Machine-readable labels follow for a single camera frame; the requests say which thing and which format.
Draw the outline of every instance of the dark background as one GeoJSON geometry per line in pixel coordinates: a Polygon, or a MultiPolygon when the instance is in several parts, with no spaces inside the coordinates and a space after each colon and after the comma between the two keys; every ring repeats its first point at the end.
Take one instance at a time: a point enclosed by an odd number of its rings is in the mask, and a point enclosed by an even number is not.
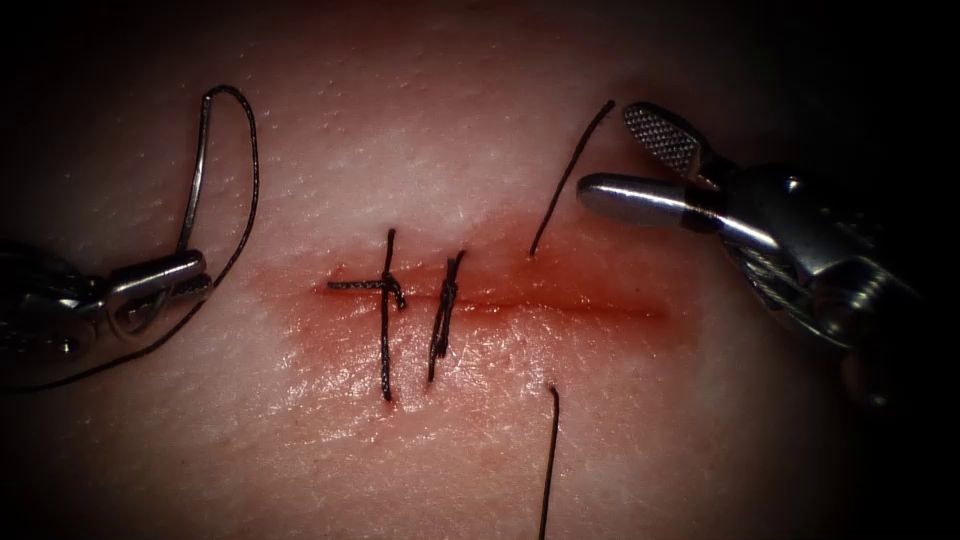
{"type": "MultiPolygon", "coordinates": [[[[172,10],[157,4],[8,9],[0,22],[4,188],[34,181],[10,170],[9,158],[56,136],[45,131],[45,104],[70,99],[75,91],[60,81],[122,78],[126,62],[149,59],[120,54],[116,63],[105,64],[101,55],[122,49],[144,26],[203,31],[217,24],[224,9],[239,8],[211,4],[172,10]],[[186,22],[185,15],[190,17],[186,22]]],[[[676,9],[696,13],[701,6],[688,2],[676,9]]],[[[949,101],[941,95],[949,88],[945,81],[953,66],[944,61],[948,49],[943,42],[949,34],[937,23],[944,15],[922,4],[899,2],[861,6],[741,1],[704,4],[702,9],[704,17],[711,10],[736,13],[763,37],[779,66],[772,75],[802,111],[796,151],[800,164],[829,171],[859,200],[878,208],[895,231],[898,253],[921,287],[937,298],[943,252],[949,252],[949,244],[943,243],[949,237],[943,209],[952,187],[949,125],[943,125],[949,101]]],[[[934,345],[937,341],[918,339],[909,362],[918,372],[932,373],[923,379],[932,396],[946,397],[950,392],[943,388],[944,381],[950,379],[940,372],[946,359],[936,360],[944,358],[934,345]]],[[[837,516],[840,535],[922,536],[953,528],[948,513],[952,485],[946,478],[954,467],[945,441],[952,439],[955,423],[944,422],[945,413],[933,399],[904,423],[862,423],[871,449],[863,456],[868,474],[859,511],[837,516]]],[[[789,486],[783,496],[789,497],[789,486]]],[[[7,522],[11,506],[5,503],[0,502],[0,514],[7,522]]]]}

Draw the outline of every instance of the black suture thread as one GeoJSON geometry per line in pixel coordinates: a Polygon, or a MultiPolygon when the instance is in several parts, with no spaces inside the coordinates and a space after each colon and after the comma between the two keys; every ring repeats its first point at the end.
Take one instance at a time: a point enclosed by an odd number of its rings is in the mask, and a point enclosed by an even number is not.
{"type": "Polygon", "coordinates": [[[407,300],[403,296],[403,290],[400,288],[400,282],[389,274],[387,275],[387,279],[371,279],[367,281],[328,281],[327,288],[340,291],[351,289],[386,289],[387,291],[393,293],[393,296],[397,302],[397,309],[403,309],[407,307],[407,300]]]}
{"type": "Polygon", "coordinates": [[[460,270],[460,261],[466,255],[460,250],[455,259],[447,259],[447,275],[440,288],[440,305],[437,315],[433,319],[433,332],[430,334],[430,363],[427,368],[427,382],[433,382],[437,366],[437,358],[447,355],[447,345],[450,340],[450,319],[453,317],[453,304],[457,300],[457,272],[460,270]]]}
{"type": "Polygon", "coordinates": [[[544,229],[547,228],[547,223],[550,221],[550,217],[553,216],[553,210],[557,206],[557,201],[560,200],[560,192],[563,191],[563,186],[567,183],[567,179],[570,178],[570,173],[573,172],[574,165],[577,164],[577,160],[580,159],[580,154],[583,153],[583,149],[587,146],[587,141],[590,140],[590,136],[593,134],[593,131],[597,129],[597,126],[600,125],[600,122],[603,120],[603,117],[609,113],[616,103],[611,99],[607,101],[603,107],[600,109],[600,112],[593,117],[593,120],[590,121],[590,125],[587,126],[587,129],[583,132],[583,135],[580,136],[580,142],[577,143],[577,147],[573,151],[573,156],[570,158],[570,163],[567,164],[567,168],[563,171],[563,176],[560,177],[560,182],[557,184],[557,189],[553,193],[553,198],[550,199],[550,205],[547,207],[547,214],[543,216],[543,221],[540,222],[540,228],[537,229],[536,236],[533,237],[533,243],[530,244],[530,256],[533,257],[537,253],[537,246],[540,244],[540,237],[543,236],[544,229]]]}
{"type": "Polygon", "coordinates": [[[397,301],[397,310],[407,307],[400,282],[390,274],[390,263],[393,261],[393,239],[396,234],[396,229],[390,229],[387,233],[387,256],[383,262],[380,279],[327,282],[327,288],[334,290],[380,290],[380,388],[383,391],[383,399],[386,401],[393,400],[393,394],[390,392],[390,310],[388,309],[390,294],[393,294],[397,301]]]}
{"type": "MultiPolygon", "coordinates": [[[[230,272],[230,269],[233,268],[233,265],[237,262],[237,259],[240,258],[240,254],[243,253],[243,248],[247,245],[247,240],[250,239],[250,233],[253,231],[253,224],[256,221],[257,217],[257,204],[260,200],[260,154],[257,150],[257,122],[256,117],[253,114],[253,108],[250,107],[250,102],[247,101],[247,98],[232,86],[220,85],[208,90],[202,98],[202,107],[209,107],[210,101],[213,96],[225,92],[234,97],[239,103],[240,107],[243,108],[244,114],[247,116],[247,122],[250,125],[250,149],[253,157],[253,193],[250,197],[250,214],[247,217],[247,224],[243,229],[243,234],[240,235],[240,242],[237,244],[236,249],[233,251],[233,255],[230,256],[230,259],[227,260],[227,264],[224,265],[223,270],[217,275],[216,279],[213,280],[213,288],[216,289],[220,286],[220,283],[223,281],[227,274],[230,272]]],[[[170,339],[180,331],[181,328],[186,326],[190,319],[200,311],[200,308],[206,303],[206,300],[201,300],[196,303],[186,315],[183,316],[173,327],[167,331],[166,334],[163,334],[156,341],[147,345],[146,347],[134,351],[132,353],[125,354],[110,360],[109,362],[104,362],[98,366],[94,366],[85,371],[75,373],[69,377],[64,377],[63,379],[52,381],[46,384],[38,384],[33,386],[19,386],[11,388],[0,388],[0,393],[4,394],[29,394],[33,392],[42,392],[44,390],[52,390],[54,388],[59,388],[61,386],[66,386],[68,384],[77,382],[81,379],[86,379],[87,377],[102,373],[108,369],[117,367],[121,364],[126,364],[132,360],[137,360],[138,358],[143,358],[147,356],[165,343],[170,341],[170,339]]]]}
{"type": "Polygon", "coordinates": [[[560,432],[560,394],[557,393],[557,387],[551,385],[550,393],[553,394],[553,427],[550,432],[550,454],[547,457],[547,480],[543,484],[543,508],[540,510],[540,535],[537,537],[544,540],[547,534],[547,511],[550,507],[550,484],[553,482],[553,460],[557,455],[557,435],[560,432]]]}

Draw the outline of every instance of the skin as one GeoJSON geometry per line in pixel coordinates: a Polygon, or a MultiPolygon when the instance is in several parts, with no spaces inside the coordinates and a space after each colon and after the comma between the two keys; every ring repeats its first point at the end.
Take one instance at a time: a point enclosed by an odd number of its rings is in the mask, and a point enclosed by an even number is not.
{"type": "MultiPolygon", "coordinates": [[[[17,527],[531,538],[550,385],[562,411],[551,538],[860,526],[862,441],[839,365],[767,315],[715,239],[606,221],[570,185],[538,257],[525,254],[606,99],[682,111],[744,162],[809,144],[811,121],[778,92],[748,23],[618,5],[155,15],[128,21],[123,47],[82,43],[91,54],[57,86],[70,92],[11,142],[11,169],[38,180],[4,186],[2,236],[90,274],[168,253],[199,97],[220,83],[256,113],[257,224],[233,273],[161,350],[3,398],[3,452],[16,465],[3,490],[17,499],[17,527]],[[378,294],[324,284],[379,277],[390,227],[410,307],[390,307],[387,404],[378,294]],[[445,260],[458,249],[451,350],[427,385],[445,260]]],[[[574,180],[665,174],[618,111],[574,180]]],[[[214,103],[208,155],[191,246],[218,271],[250,196],[245,119],[228,98],[214,103]]],[[[99,347],[84,365],[129,349],[110,336],[99,347]]]]}

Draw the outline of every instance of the red skin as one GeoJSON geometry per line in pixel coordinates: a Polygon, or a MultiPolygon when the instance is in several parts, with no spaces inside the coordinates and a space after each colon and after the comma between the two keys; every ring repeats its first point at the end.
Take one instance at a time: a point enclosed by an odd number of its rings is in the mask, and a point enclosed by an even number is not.
{"type": "MultiPolygon", "coordinates": [[[[526,255],[608,98],[682,110],[738,158],[759,152],[748,140],[775,153],[791,113],[748,33],[717,45],[683,16],[674,23],[692,34],[660,35],[636,31],[657,27],[628,23],[639,19],[626,9],[512,4],[216,15],[178,39],[176,17],[147,21],[96,69],[68,73],[79,95],[39,113],[53,124],[46,159],[25,150],[12,165],[44,181],[4,197],[4,236],[106,273],[170,249],[207,88],[238,86],[261,136],[257,226],[200,315],[146,359],[4,398],[5,452],[20,464],[4,489],[31,494],[24,526],[530,538],[555,385],[551,538],[829,530],[856,474],[837,366],[767,316],[715,239],[576,204],[583,174],[664,174],[616,112],[526,255]],[[86,75],[106,66],[124,71],[86,75]],[[709,96],[691,89],[707,83],[709,96]],[[388,404],[379,294],[325,283],[379,277],[390,227],[409,306],[391,302],[388,404]],[[445,261],[459,249],[450,350],[428,385],[445,261]]],[[[216,270],[250,173],[242,115],[226,98],[214,109],[191,245],[216,270]]],[[[105,341],[85,362],[122,348],[105,341]]]]}

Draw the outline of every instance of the metal instrument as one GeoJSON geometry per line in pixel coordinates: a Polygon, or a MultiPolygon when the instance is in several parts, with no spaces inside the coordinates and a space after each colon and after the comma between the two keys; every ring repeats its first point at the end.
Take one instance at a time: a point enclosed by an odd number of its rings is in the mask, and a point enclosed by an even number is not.
{"type": "MultiPolygon", "coordinates": [[[[781,165],[740,168],[685,119],[652,103],[624,108],[634,137],[681,181],[597,173],[579,201],[614,219],[715,233],[767,309],[858,362],[887,368],[899,331],[927,312],[882,249],[883,228],[830,185],[781,165]]],[[[889,396],[871,392],[871,406],[889,396]]]]}
{"type": "Polygon", "coordinates": [[[118,268],[102,278],[84,275],[67,261],[39,248],[0,239],[0,393],[63,386],[142,358],[166,343],[197,313],[236,263],[253,229],[259,189],[253,110],[236,88],[216,86],[201,99],[196,166],[173,253],[118,268]],[[203,254],[188,249],[188,243],[203,183],[212,100],[221,93],[240,103],[250,125],[253,189],[250,214],[239,243],[223,269],[212,278],[206,273],[203,254]],[[165,333],[151,338],[149,344],[141,343],[166,306],[179,301],[189,301],[193,307],[165,333]],[[138,348],[97,365],[78,363],[90,353],[106,328],[119,340],[134,343],[138,348]],[[47,369],[64,364],[68,367],[47,369]],[[21,372],[35,372],[41,378],[49,375],[55,380],[38,382],[37,377],[19,377],[21,372]]]}

